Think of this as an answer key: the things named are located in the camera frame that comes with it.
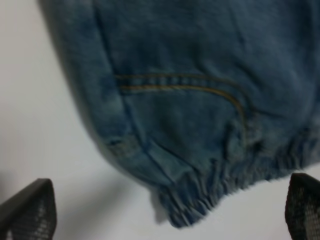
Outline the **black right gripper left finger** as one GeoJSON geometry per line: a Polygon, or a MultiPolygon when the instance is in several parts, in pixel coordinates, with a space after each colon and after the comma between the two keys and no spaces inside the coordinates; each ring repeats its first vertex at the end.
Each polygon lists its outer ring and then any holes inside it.
{"type": "Polygon", "coordinates": [[[53,182],[39,178],[0,205],[2,240],[52,240],[57,227],[53,182]]]}

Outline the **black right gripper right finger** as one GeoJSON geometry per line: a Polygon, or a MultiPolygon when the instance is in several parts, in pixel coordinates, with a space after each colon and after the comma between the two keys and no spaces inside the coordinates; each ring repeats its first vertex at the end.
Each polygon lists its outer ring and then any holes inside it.
{"type": "Polygon", "coordinates": [[[285,222],[293,240],[320,238],[320,181],[305,173],[290,177],[285,222]]]}

